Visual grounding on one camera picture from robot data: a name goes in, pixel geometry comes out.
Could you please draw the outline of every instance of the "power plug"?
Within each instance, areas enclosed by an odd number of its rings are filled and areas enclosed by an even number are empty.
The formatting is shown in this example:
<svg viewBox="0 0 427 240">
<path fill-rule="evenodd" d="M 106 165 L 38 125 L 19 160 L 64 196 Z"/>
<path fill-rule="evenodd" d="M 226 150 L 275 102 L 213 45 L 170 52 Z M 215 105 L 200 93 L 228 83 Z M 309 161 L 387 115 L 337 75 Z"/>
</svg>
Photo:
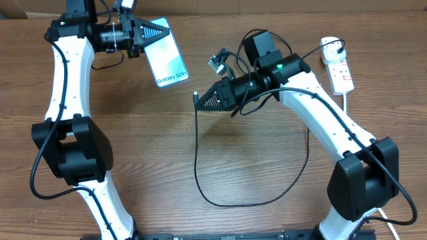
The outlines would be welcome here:
<svg viewBox="0 0 427 240">
<path fill-rule="evenodd" d="M 338 40 L 338 38 L 324 37 L 320 41 L 320 45 L 334 40 Z M 343 50 L 342 53 L 338 53 L 338 49 L 341 47 L 342 45 L 338 41 L 326 45 L 322 49 L 322 60 L 326 64 L 326 71 L 328 72 L 331 90 L 335 96 L 349 93 L 354 89 L 352 76 L 346 60 L 346 50 Z"/>
<path fill-rule="evenodd" d="M 332 41 L 340 40 L 337 37 L 324 37 L 320 40 L 320 45 L 330 43 Z M 341 49 L 341 41 L 337 41 L 331 44 L 328 44 L 322 48 L 322 61 L 326 65 L 339 63 L 347 57 L 347 52 L 345 49 Z"/>
</svg>

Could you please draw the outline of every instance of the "wood grain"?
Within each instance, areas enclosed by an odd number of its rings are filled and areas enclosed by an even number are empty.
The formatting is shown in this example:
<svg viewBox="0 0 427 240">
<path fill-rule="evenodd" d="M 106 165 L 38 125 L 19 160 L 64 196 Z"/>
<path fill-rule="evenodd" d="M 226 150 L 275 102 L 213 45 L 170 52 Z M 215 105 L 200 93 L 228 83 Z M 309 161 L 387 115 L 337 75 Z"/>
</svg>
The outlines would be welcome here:
<svg viewBox="0 0 427 240">
<path fill-rule="evenodd" d="M 144 233 L 312 228 L 326 216 L 332 165 L 314 136 L 310 136 L 311 157 L 301 179 L 271 205 L 214 207 L 201 198 L 194 183 L 191 94 L 204 93 L 219 79 L 206 61 L 223 46 L 236 51 L 248 30 L 268 28 L 301 54 L 324 36 L 346 40 L 356 86 L 348 95 L 349 114 L 377 138 L 389 136 L 399 146 L 400 180 L 417 204 L 419 219 L 397 231 L 402 239 L 425 239 L 426 12 L 187 16 L 169 17 L 169 21 L 187 64 L 188 81 L 157 88 L 145 57 L 91 73 L 92 117 L 113 145 L 115 186 Z M 53 58 L 42 38 L 49 24 L 46 20 L 0 22 L 0 239 L 78 239 L 99 232 L 77 194 L 42 201 L 28 187 L 37 153 L 31 124 L 43 121 L 51 94 Z M 95 64 L 118 59 L 97 54 Z M 320 53 L 307 62 L 330 93 Z M 246 117 L 200 113 L 198 169 L 206 195 L 218 203 L 276 197 L 304 162 L 304 133 L 298 117 L 273 101 Z M 36 186 L 45 194 L 68 188 L 64 180 L 54 178 L 45 162 L 40 164 Z M 401 195 L 384 209 L 393 219 L 410 217 Z M 383 223 L 367 227 L 374 228 L 379 239 L 391 238 Z"/>
</svg>

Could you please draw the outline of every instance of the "robotic arm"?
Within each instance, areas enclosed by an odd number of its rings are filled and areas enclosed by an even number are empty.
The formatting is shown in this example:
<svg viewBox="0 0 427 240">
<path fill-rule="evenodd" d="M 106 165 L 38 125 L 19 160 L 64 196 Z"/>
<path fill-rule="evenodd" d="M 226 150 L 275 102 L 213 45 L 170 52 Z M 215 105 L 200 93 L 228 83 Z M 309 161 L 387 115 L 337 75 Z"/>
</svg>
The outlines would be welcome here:
<svg viewBox="0 0 427 240">
<path fill-rule="evenodd" d="M 98 25 L 94 0 L 67 0 L 67 13 L 52 21 L 45 36 L 58 46 L 67 60 L 63 112 L 57 128 L 53 129 L 53 121 L 60 113 L 65 76 L 61 53 L 53 47 L 55 72 L 50 106 L 45 122 L 34 124 L 31 130 L 39 149 L 49 132 L 54 131 L 42 152 L 43 157 L 56 177 L 64 178 L 77 189 L 90 190 L 78 192 L 93 213 L 103 240 L 139 239 L 140 236 L 111 178 L 111 144 L 91 119 L 89 75 L 93 58 L 98 52 L 120 50 L 127 51 L 129 58 L 139 57 L 144 47 L 169 35 L 167 27 L 135 18 L 135 4 L 131 0 L 116 1 L 114 10 L 119 15 L 119 24 Z M 60 142 L 69 135 L 74 135 L 76 141 Z"/>
<path fill-rule="evenodd" d="M 389 138 L 377 141 L 351 120 L 322 89 L 301 57 L 282 57 L 268 31 L 252 35 L 242 44 L 255 71 L 236 78 L 232 71 L 226 71 L 230 67 L 222 49 L 209 64 L 228 76 L 214 83 L 200 99 L 195 98 L 196 110 L 237 111 L 266 93 L 292 109 L 319 139 L 335 166 L 328 185 L 332 207 L 312 231 L 311 239 L 352 238 L 363 218 L 398 194 L 396 184 L 365 149 L 398 181 L 397 146 Z"/>
</svg>

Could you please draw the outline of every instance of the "white arm segment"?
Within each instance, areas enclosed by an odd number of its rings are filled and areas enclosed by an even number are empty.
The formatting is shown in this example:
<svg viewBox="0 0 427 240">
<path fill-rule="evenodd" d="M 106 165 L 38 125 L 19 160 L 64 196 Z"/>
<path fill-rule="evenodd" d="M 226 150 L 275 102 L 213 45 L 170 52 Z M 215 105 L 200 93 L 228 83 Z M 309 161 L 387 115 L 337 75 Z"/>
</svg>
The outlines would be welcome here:
<svg viewBox="0 0 427 240">
<path fill-rule="evenodd" d="M 282 87 L 292 87 L 317 93 L 334 108 L 344 123 L 356 134 L 357 138 L 365 146 L 371 145 L 370 140 L 375 139 L 375 137 L 359 127 L 341 110 L 322 89 L 314 73 L 299 73 L 290 77 L 288 81 L 289 82 L 282 85 Z M 344 152 L 350 151 L 356 153 L 361 150 L 353 140 L 349 140 L 348 133 L 345 132 L 344 128 L 332 115 L 329 109 L 317 99 L 313 99 L 311 96 L 304 93 L 282 91 L 280 92 L 280 100 L 286 107 L 292 109 L 310 128 L 326 149 L 334 165 L 337 161 L 344 158 Z M 371 209 L 367 211 L 363 217 L 367 217 L 375 211 L 376 208 Z M 355 222 L 345 220 L 333 207 L 331 207 L 328 216 L 320 223 L 319 229 L 326 240 L 348 239 L 350 233 L 360 220 L 361 219 Z"/>
<path fill-rule="evenodd" d="M 86 187 L 94 191 L 118 240 L 132 238 L 133 219 L 131 215 L 127 213 L 125 207 L 120 201 L 120 197 L 114 187 L 110 171 L 107 171 L 105 174 L 104 182 L 98 183 L 96 180 L 86 181 L 79 183 L 78 187 Z M 99 212 L 93 197 L 89 196 L 89 193 L 86 191 L 78 192 L 91 209 L 91 212 L 101 229 L 102 240 L 113 240 L 113 236 L 111 236 L 110 231 L 107 229 L 107 226 L 105 226 L 104 220 L 102 219 L 101 213 Z"/>
<path fill-rule="evenodd" d="M 65 106 L 61 120 L 72 119 L 74 114 L 91 116 L 89 110 L 89 75 L 95 53 L 87 38 L 77 36 L 60 37 L 55 42 L 68 60 L 68 84 Z M 56 120 L 61 102 L 64 83 L 64 67 L 59 52 L 53 48 L 55 56 L 55 74 L 53 77 L 52 98 L 45 119 Z"/>
<path fill-rule="evenodd" d="M 323 98 L 334 108 L 348 128 L 356 134 L 357 138 L 365 146 L 371 145 L 370 140 L 375 139 L 375 137 L 359 127 L 341 110 L 334 100 L 322 89 L 313 72 L 298 73 L 290 77 L 288 81 L 282 87 L 293 87 L 317 93 L 319 97 Z M 344 152 L 350 151 L 356 153 L 361 150 L 357 143 L 349 140 L 348 133 L 346 133 L 329 109 L 317 99 L 313 99 L 304 93 L 282 91 L 280 92 L 280 100 L 286 107 L 294 111 L 310 128 L 326 149 L 334 165 L 337 161 L 344 158 Z"/>
</svg>

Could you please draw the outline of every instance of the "white power cord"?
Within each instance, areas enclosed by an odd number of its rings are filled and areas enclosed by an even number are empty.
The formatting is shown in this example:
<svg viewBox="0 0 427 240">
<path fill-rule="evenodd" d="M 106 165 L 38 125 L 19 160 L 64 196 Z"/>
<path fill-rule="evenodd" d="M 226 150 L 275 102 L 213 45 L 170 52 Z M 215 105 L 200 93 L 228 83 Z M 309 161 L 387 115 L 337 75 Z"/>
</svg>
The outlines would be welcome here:
<svg viewBox="0 0 427 240">
<path fill-rule="evenodd" d="M 347 94 L 346 93 L 342 94 L 342 111 L 345 114 L 347 114 Z M 388 219 L 385 212 L 381 208 L 378 208 L 378 211 L 380 212 L 380 214 L 383 218 Z M 400 240 L 398 233 L 396 232 L 396 230 L 393 227 L 393 224 L 387 223 L 387 225 L 390 228 L 391 232 L 393 233 L 395 240 Z"/>
</svg>

